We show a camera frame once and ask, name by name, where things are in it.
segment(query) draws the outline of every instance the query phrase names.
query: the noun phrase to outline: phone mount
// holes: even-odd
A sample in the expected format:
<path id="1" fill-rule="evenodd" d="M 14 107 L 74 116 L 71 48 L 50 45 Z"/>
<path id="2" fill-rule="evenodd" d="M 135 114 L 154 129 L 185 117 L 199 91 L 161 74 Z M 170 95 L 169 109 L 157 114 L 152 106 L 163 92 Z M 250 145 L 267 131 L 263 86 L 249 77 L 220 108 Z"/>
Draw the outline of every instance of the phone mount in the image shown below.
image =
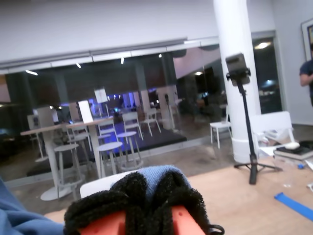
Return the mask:
<path id="1" fill-rule="evenodd" d="M 227 57 L 226 64 L 227 64 L 228 71 L 229 71 L 229 73 L 226 75 L 227 80 L 228 81 L 231 80 L 232 84 L 238 87 L 238 90 L 243 97 L 245 115 L 246 115 L 246 128 L 248 132 L 248 140 L 249 140 L 249 148 L 250 148 L 250 163 L 237 164 L 237 165 L 234 165 L 234 167 L 235 168 L 239 168 L 241 166 L 248 167 L 250 169 L 249 183 L 251 185 L 255 185 L 258 172 L 260 172 L 264 168 L 270 168 L 276 171 L 281 171 L 282 169 L 275 167 L 275 166 L 258 163 L 256 154 L 254 151 L 252 131 L 251 131 L 251 125 L 250 125 L 250 119 L 249 119 L 249 113 L 248 113 L 248 106 L 247 106 L 247 101 L 246 101 L 246 91 L 244 90 L 244 87 L 243 87 L 243 84 L 250 83 L 249 77 L 251 76 L 251 71 L 246 66 L 244 55 L 241 53 L 241 54 Z"/>

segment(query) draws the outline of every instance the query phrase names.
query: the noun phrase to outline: orange object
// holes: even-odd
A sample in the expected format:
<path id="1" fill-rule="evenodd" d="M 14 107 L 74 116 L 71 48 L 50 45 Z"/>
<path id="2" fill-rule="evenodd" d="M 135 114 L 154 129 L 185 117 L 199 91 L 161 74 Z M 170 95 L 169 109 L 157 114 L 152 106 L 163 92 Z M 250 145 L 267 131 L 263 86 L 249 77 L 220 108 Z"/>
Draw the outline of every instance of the orange object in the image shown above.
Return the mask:
<path id="1" fill-rule="evenodd" d="M 81 235 L 125 235 L 125 221 L 125 212 L 116 212 L 92 222 L 81 229 L 80 233 Z"/>
<path id="2" fill-rule="evenodd" d="M 175 235 L 205 235 L 184 206 L 172 207 Z M 124 211 L 98 219 L 81 229 L 81 235 L 125 235 L 126 214 Z"/>
<path id="3" fill-rule="evenodd" d="M 172 207 L 175 235 L 205 235 L 184 206 Z"/>

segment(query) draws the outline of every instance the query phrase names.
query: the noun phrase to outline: tripod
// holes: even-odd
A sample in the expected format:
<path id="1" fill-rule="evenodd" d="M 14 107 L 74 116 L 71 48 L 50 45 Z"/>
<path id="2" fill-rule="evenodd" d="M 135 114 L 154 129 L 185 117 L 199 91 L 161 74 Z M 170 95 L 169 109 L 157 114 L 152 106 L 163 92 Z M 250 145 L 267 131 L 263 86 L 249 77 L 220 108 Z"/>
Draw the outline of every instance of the tripod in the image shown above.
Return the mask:
<path id="1" fill-rule="evenodd" d="M 248 75 L 249 76 L 251 75 L 251 72 L 250 72 L 249 69 L 238 70 L 238 71 L 229 73 L 227 75 L 227 79 L 229 80 L 231 78 L 232 80 L 237 82 L 237 86 L 238 86 L 239 92 L 240 92 L 240 94 L 243 97 L 244 108 L 245 108 L 245 115 L 246 115 L 246 129 L 248 131 L 248 140 L 249 140 L 249 147 L 250 147 L 250 163 L 237 164 L 237 165 L 234 165 L 234 167 L 235 168 L 239 168 L 241 166 L 248 167 L 250 169 L 249 184 L 255 185 L 258 172 L 260 172 L 264 168 L 270 168 L 270 169 L 274 169 L 274 170 L 277 170 L 277 171 L 281 171 L 282 169 L 278 168 L 278 167 L 275 167 L 275 166 L 258 163 L 256 154 L 254 152 L 254 145 L 253 145 L 253 139 L 252 139 L 251 125 L 250 125 L 250 119 L 249 119 L 249 114 L 248 114 L 248 106 L 247 106 L 247 102 L 246 102 L 246 91 L 244 90 L 243 82 L 242 82 L 242 78 L 243 77 L 247 77 Z"/>

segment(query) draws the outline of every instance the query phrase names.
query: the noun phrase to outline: person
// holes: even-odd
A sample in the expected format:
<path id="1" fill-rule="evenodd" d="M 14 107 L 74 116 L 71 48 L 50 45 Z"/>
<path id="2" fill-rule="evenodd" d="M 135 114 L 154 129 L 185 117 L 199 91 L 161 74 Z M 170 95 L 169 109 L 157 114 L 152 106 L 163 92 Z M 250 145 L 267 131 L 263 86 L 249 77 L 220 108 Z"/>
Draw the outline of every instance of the person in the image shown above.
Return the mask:
<path id="1" fill-rule="evenodd" d="M 56 211 L 44 217 L 27 211 L 0 178 L 0 235 L 63 235 L 64 213 Z"/>
<path id="2" fill-rule="evenodd" d="M 313 43 L 311 44 L 311 52 L 313 53 Z M 310 98 L 313 106 L 313 59 L 305 62 L 300 68 L 300 84 L 302 87 L 310 87 Z"/>

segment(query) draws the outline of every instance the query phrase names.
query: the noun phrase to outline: blue sleeve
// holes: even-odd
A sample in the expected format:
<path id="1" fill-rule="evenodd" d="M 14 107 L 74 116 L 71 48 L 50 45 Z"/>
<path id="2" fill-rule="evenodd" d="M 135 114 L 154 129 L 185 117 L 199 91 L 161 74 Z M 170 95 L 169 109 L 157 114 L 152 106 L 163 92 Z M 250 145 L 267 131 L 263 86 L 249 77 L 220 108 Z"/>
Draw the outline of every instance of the blue sleeve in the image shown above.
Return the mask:
<path id="1" fill-rule="evenodd" d="M 304 63 L 300 68 L 300 75 L 303 74 L 310 75 L 310 67 L 308 62 Z"/>
<path id="2" fill-rule="evenodd" d="M 63 225 L 28 212 L 0 178 L 0 235 L 63 235 Z"/>

